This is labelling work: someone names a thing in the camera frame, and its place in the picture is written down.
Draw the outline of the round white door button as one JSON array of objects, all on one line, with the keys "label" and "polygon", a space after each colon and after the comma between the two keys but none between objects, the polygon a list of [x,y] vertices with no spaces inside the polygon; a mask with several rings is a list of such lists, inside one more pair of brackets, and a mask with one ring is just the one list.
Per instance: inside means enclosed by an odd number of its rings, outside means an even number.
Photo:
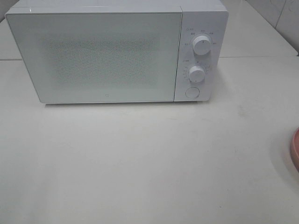
[{"label": "round white door button", "polygon": [[196,87],[188,88],[185,92],[186,97],[195,99],[199,96],[200,90]]}]

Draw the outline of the white microwave door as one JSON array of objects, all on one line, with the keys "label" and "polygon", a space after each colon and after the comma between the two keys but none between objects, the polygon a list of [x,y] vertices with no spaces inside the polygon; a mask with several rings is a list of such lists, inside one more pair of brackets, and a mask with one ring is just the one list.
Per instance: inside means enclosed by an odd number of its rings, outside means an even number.
[{"label": "white microwave door", "polygon": [[181,13],[9,14],[42,103],[172,101]]}]

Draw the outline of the pink round plate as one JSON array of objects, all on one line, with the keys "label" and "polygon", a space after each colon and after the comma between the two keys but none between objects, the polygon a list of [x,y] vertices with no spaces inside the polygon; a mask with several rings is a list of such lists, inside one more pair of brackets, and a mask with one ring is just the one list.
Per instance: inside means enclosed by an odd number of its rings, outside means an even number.
[{"label": "pink round plate", "polygon": [[290,143],[290,155],[292,162],[297,171],[299,171],[299,129],[292,135],[291,143]]}]

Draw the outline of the lower white microwave knob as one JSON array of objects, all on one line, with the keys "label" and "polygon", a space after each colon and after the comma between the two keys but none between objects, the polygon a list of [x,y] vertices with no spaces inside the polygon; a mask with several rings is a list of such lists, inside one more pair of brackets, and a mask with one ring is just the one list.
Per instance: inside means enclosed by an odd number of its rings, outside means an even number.
[{"label": "lower white microwave knob", "polygon": [[205,70],[201,66],[193,66],[189,69],[188,77],[193,83],[200,83],[205,78]]}]

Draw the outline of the white microwave knob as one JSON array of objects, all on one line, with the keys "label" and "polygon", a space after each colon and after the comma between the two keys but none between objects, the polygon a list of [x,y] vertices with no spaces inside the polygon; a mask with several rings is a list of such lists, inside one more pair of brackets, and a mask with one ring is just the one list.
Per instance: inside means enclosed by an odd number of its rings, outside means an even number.
[{"label": "white microwave knob", "polygon": [[212,39],[206,34],[200,34],[192,40],[192,48],[196,55],[203,56],[210,52]]},{"label": "white microwave knob", "polygon": [[205,78],[205,70],[201,66],[193,66],[189,69],[188,77],[193,83],[200,83]]}]

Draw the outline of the upper white microwave knob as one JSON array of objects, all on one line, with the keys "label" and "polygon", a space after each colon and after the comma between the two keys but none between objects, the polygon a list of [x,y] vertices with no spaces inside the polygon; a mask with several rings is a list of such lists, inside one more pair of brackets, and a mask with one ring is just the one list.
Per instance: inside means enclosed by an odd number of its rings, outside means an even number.
[{"label": "upper white microwave knob", "polygon": [[206,34],[200,34],[192,40],[192,48],[196,55],[203,56],[210,52],[212,39]]}]

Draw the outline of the white microwave oven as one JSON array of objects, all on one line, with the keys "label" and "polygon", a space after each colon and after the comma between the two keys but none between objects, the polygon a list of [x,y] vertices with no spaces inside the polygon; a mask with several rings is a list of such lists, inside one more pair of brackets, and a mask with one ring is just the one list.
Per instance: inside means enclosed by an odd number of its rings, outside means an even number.
[{"label": "white microwave oven", "polygon": [[[7,20],[9,14],[112,13],[181,13],[175,91],[170,102],[209,100],[228,21],[228,11],[219,0],[20,0],[7,11],[5,18]],[[192,48],[192,40],[200,34],[212,39],[210,52],[203,56],[196,55]],[[205,78],[200,83],[189,80],[189,69],[193,66],[201,66],[205,70]],[[195,99],[185,95],[191,87],[200,90]]]}]

